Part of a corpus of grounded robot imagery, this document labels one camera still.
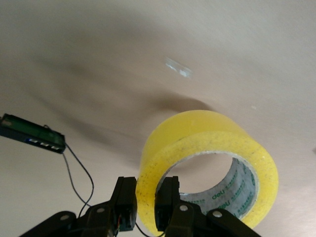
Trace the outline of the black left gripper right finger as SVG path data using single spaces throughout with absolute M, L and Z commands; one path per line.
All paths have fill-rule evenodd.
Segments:
M 166 177 L 155 198 L 155 223 L 166 237 L 258 237 L 224 209 L 203 214 L 199 205 L 180 200 L 177 176 Z

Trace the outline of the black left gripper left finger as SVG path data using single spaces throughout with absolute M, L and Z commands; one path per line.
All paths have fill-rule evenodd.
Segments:
M 137 216 L 136 178 L 119 177 L 109 201 L 91 206 L 77 217 L 58 212 L 23 234 L 25 237 L 116 237 L 132 231 Z

